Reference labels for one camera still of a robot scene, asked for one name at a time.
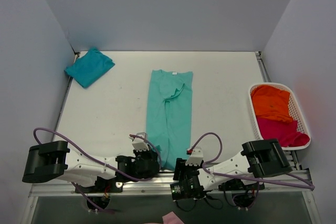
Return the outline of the mint green t-shirt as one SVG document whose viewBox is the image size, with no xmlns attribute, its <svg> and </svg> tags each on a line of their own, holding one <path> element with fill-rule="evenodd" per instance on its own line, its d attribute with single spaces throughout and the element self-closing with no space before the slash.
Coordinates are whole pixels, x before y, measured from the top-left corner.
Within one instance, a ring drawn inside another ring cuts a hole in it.
<svg viewBox="0 0 336 224">
<path fill-rule="evenodd" d="M 160 151 L 162 167 L 174 170 L 186 159 L 192 126 L 193 73 L 153 70 L 146 110 L 146 133 Z"/>
</svg>

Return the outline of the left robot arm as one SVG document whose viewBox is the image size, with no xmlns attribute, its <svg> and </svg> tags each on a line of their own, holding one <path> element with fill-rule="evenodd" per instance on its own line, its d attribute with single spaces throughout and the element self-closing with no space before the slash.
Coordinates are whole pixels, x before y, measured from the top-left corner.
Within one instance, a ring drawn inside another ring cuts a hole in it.
<svg viewBox="0 0 336 224">
<path fill-rule="evenodd" d="M 137 182 L 159 173 L 156 152 L 134 150 L 133 153 L 134 156 L 89 158 L 88 154 L 70 149 L 64 141 L 35 145 L 29 149 L 22 182 L 41 184 L 59 179 L 100 192 L 106 180 Z"/>
</svg>

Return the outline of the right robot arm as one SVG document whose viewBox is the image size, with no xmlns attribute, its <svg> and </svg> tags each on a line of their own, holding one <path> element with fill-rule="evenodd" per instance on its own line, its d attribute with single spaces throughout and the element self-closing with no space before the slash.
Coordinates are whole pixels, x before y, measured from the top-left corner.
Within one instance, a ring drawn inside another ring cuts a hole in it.
<svg viewBox="0 0 336 224">
<path fill-rule="evenodd" d="M 232 158 L 210 166 L 201 161 L 199 166 L 178 158 L 173 180 L 170 184 L 173 201 L 199 200 L 206 193 L 233 179 L 236 187 L 244 189 L 252 178 L 268 178 L 292 171 L 277 139 L 257 140 L 244 143 L 242 150 Z"/>
</svg>

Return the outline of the pink cloth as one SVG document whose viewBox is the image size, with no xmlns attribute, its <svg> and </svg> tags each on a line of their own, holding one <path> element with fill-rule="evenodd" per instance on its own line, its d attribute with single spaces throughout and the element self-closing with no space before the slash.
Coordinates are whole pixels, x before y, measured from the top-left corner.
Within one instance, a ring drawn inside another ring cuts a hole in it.
<svg viewBox="0 0 336 224">
<path fill-rule="evenodd" d="M 162 217 L 164 224 L 184 224 L 184 222 L 174 213 L 169 212 Z"/>
</svg>

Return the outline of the folded teal t-shirt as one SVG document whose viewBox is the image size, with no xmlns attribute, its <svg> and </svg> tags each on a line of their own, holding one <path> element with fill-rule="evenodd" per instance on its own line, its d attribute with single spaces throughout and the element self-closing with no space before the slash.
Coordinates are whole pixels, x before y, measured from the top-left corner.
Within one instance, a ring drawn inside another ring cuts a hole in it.
<svg viewBox="0 0 336 224">
<path fill-rule="evenodd" d="M 66 67 L 65 73 L 86 89 L 114 66 L 111 58 L 97 48 L 90 48 L 84 56 Z"/>
</svg>

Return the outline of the magenta t-shirt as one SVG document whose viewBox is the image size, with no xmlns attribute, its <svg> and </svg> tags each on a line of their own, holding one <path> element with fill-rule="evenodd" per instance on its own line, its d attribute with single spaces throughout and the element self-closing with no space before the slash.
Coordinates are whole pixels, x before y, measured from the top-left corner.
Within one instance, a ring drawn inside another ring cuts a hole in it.
<svg viewBox="0 0 336 224">
<path fill-rule="evenodd" d="M 284 123 L 257 117 L 257 123 L 264 140 L 276 138 L 281 147 L 300 147 L 309 143 L 310 137 L 297 131 L 297 121 Z"/>
</svg>

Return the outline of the orange t-shirt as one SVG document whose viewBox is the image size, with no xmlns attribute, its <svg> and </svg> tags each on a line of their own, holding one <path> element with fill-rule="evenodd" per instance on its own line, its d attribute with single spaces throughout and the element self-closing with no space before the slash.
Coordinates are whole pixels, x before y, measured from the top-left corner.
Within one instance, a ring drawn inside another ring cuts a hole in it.
<svg viewBox="0 0 336 224">
<path fill-rule="evenodd" d="M 270 85 L 260 85 L 250 94 L 256 117 L 291 123 L 293 118 L 289 114 L 290 92 Z"/>
</svg>

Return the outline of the white plastic laundry basket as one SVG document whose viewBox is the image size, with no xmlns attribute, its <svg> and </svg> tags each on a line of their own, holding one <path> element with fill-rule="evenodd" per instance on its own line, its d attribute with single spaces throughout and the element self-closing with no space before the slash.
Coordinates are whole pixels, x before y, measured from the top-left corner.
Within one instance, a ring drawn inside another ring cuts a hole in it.
<svg viewBox="0 0 336 224">
<path fill-rule="evenodd" d="M 290 92 L 290 99 L 289 99 L 289 114 L 290 116 L 293 118 L 293 120 L 297 121 L 297 131 L 301 132 L 301 133 L 305 133 L 310 137 L 310 141 L 308 144 L 304 145 L 304 146 L 300 146 L 300 147 L 282 147 L 283 150 L 287 150 L 287 151 L 296 151 L 296 150 L 302 150 L 307 148 L 310 145 L 311 142 L 311 136 L 310 136 L 310 132 L 308 130 L 308 127 L 306 125 L 306 121 L 304 119 L 304 116 L 302 114 L 302 111 L 300 109 L 300 106 L 298 104 L 298 101 L 293 93 L 293 91 L 280 83 L 274 83 L 274 82 L 265 82 L 265 83 L 259 83 L 259 84 L 254 84 L 252 86 L 250 86 L 249 91 L 248 91 L 248 105 L 249 105 L 249 116 L 250 116 L 250 122 L 253 128 L 253 132 L 254 132 L 254 137 L 257 140 L 264 140 L 263 137 L 261 136 L 260 130 L 259 130 L 259 126 L 257 123 L 257 117 L 254 113 L 254 108 L 253 108 L 253 104 L 251 101 L 251 97 L 250 94 L 253 91 L 253 89 L 257 88 L 260 85 L 270 85 L 272 87 L 281 89 L 281 90 L 285 90 Z"/>
</svg>

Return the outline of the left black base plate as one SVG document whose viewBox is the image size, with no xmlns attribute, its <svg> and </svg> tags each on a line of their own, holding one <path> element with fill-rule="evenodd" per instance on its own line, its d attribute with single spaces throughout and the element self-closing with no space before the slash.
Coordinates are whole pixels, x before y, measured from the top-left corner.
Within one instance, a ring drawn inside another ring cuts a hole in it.
<svg viewBox="0 0 336 224">
<path fill-rule="evenodd" d="M 78 188 L 75 189 L 76 193 L 80 191 L 85 194 L 90 193 L 121 193 L 123 191 L 123 183 L 118 182 L 116 178 L 113 179 L 103 179 L 101 177 L 97 177 L 97 180 L 93 186 L 83 187 L 77 185 Z"/>
</svg>

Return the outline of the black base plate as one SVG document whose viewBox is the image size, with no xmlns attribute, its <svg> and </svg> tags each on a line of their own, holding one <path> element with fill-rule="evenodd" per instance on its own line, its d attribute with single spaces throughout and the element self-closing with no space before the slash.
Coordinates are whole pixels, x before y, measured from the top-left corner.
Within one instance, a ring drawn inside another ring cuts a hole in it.
<svg viewBox="0 0 336 224">
<path fill-rule="evenodd" d="M 259 188 L 260 190 L 265 189 L 264 183 L 257 183 L 252 182 L 251 184 L 245 185 L 242 180 L 240 179 L 231 179 L 225 183 L 222 183 L 218 186 L 219 191 L 252 191 L 257 190 Z"/>
<path fill-rule="evenodd" d="M 101 177 L 97 177 L 97 180 L 93 186 L 83 187 L 77 185 L 78 188 L 75 189 L 76 193 L 80 191 L 85 194 L 90 193 L 121 193 L 123 191 L 123 183 L 118 182 L 116 178 L 113 179 L 103 179 Z"/>
</svg>

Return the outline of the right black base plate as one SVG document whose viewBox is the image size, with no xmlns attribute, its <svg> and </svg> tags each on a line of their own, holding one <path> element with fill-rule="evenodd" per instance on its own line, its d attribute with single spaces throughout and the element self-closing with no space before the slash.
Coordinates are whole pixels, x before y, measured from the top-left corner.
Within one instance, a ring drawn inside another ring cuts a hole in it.
<svg viewBox="0 0 336 224">
<path fill-rule="evenodd" d="M 231 179 L 225 183 L 222 183 L 218 186 L 219 191 L 252 191 L 257 190 L 259 188 L 260 190 L 265 189 L 264 183 L 257 183 L 252 182 L 251 184 L 245 185 L 242 180 L 240 179 Z"/>
</svg>

